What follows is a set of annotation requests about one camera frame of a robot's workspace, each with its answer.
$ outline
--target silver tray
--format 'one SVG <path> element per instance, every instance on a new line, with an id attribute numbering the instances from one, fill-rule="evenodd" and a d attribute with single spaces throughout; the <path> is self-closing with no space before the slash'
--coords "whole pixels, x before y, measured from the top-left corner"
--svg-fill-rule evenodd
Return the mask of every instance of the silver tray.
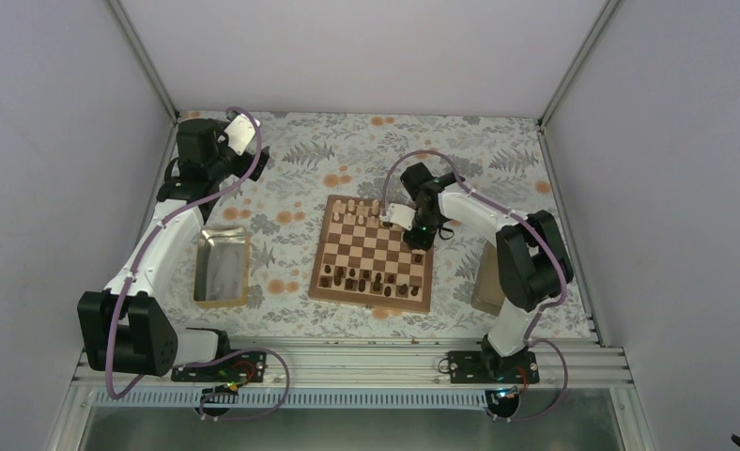
<path id="1" fill-rule="evenodd" d="M 248 303 L 249 237 L 243 227 L 206 228 L 198 237 L 193 300 L 201 307 Z"/>

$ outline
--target chessboard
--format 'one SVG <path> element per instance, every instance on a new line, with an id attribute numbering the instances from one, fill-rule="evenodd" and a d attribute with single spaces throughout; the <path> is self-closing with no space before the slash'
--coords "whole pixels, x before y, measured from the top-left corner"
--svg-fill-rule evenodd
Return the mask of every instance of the chessboard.
<path id="1" fill-rule="evenodd" d="M 379 215 L 377 200 L 329 196 L 309 297 L 429 312 L 433 249 L 409 249 L 404 229 Z"/>

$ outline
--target table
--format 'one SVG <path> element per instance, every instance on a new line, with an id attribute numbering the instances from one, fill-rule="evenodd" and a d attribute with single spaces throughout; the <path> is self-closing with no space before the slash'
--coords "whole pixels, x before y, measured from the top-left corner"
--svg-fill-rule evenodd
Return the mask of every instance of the table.
<path id="1" fill-rule="evenodd" d="M 225 119 L 225 113 L 190 111 L 182 120 L 194 117 Z M 380 198 L 388 168 L 415 149 L 450 156 L 470 185 L 503 205 L 558 216 L 533 119 L 320 113 L 256 117 L 262 123 L 263 146 L 270 146 L 270 163 L 258 183 L 247 181 L 220 199 L 207 222 L 249 230 L 249 302 L 218 309 L 195 305 L 192 241 L 161 299 L 172 322 L 245 336 L 416 339 L 486 334 L 495 317 L 470 306 L 484 240 L 461 224 L 449 224 L 455 236 L 435 243 L 429 314 L 313 301 L 306 294 L 328 195 Z M 439 158 L 419 157 L 410 163 L 422 161 L 434 174 L 447 172 Z M 390 185 L 391 201 L 408 200 L 399 175 Z M 591 336 L 575 283 L 566 304 L 548 310 L 534 336 Z"/>

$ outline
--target gray wall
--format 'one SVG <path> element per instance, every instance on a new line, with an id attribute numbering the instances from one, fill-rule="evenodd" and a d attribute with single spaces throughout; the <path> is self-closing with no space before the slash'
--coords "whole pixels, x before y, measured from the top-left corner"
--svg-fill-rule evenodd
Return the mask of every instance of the gray wall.
<path id="1" fill-rule="evenodd" d="M 0 2 L 0 449 L 47 443 L 169 127 L 104 2 Z"/>
<path id="2" fill-rule="evenodd" d="M 740 434 L 740 1 L 625 1 L 548 139 L 661 449 Z"/>
<path id="3" fill-rule="evenodd" d="M 180 109 L 539 117 L 604 0 L 122 0 Z"/>

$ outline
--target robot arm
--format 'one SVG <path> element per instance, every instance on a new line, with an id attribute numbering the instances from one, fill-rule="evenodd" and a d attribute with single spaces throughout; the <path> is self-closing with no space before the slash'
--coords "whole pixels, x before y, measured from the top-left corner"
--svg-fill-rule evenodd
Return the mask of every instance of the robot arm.
<path id="1" fill-rule="evenodd" d="M 435 178 L 423 163 L 417 163 L 404 171 L 401 180 L 414 199 L 415 209 L 393 204 L 386 220 L 407 230 L 404 241 L 409 247 L 430 249 L 442 226 L 453 219 L 497 248 L 506 302 L 484 337 L 482 354 L 490 374 L 508 373 L 527 352 L 524 336 L 538 314 L 538 305 L 560 294 L 555 268 L 544 249 L 538 248 L 535 238 L 518 221 L 467 194 L 453 173 Z M 558 259 L 566 281 L 571 281 L 574 271 L 555 218 L 541 210 L 527 215 L 527 221 Z"/>
<path id="2" fill-rule="evenodd" d="M 194 119 L 179 125 L 176 159 L 179 174 L 172 175 L 175 162 L 172 161 L 144 236 L 104 290 L 87 291 L 77 304 L 91 368 L 105 368 L 107 336 L 117 293 L 124 288 L 128 277 L 132 282 L 122 315 L 128 317 L 129 324 L 119 324 L 116 330 L 114 371 L 161 376 L 172 366 L 211 361 L 224 346 L 216 331 L 173 327 L 157 303 L 165 295 L 185 246 L 201 231 L 216 200 L 185 210 L 166 225 L 162 225 L 162 219 L 218 192 L 227 177 L 244 176 L 254 159 L 254 155 L 245 151 L 253 137 L 254 128 L 244 116 L 231 122 Z M 268 159 L 268 148 L 264 148 L 250 179 L 259 179 Z M 155 233 L 157 224 L 163 228 L 162 233 L 151 241 L 137 269 L 131 271 L 140 248 Z"/>

